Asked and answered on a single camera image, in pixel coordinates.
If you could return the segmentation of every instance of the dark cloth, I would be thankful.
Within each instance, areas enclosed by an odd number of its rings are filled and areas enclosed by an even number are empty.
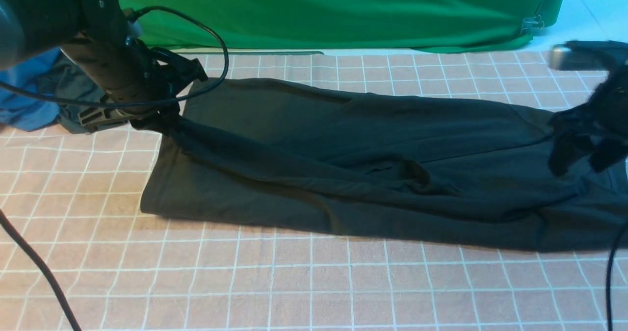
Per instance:
[[[141,210],[525,251],[606,249],[628,219],[625,164],[596,175],[579,163],[552,176],[551,115],[227,80],[185,107],[207,144],[190,150],[200,156],[162,140]]]

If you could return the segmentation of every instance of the green fabric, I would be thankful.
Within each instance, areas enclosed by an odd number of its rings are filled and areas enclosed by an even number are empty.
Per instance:
[[[556,21],[562,0],[121,0],[164,5],[209,25],[229,48],[421,48],[437,52],[514,49],[532,39],[524,18]],[[198,27],[153,12],[143,40],[167,48],[217,47]]]

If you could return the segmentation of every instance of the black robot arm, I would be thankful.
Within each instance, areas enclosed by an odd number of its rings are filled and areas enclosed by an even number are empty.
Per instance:
[[[597,173],[624,161],[628,156],[628,44],[569,41],[552,49],[549,67],[608,71],[586,103],[557,112],[549,122],[554,138],[548,161],[552,173],[562,176],[584,158]]]
[[[176,102],[112,106],[174,99],[193,81],[207,80],[198,60],[148,48],[138,38],[136,20],[136,12],[123,11],[118,0],[0,0],[0,70],[61,47],[106,92],[102,106],[80,114],[84,126],[178,113]]]

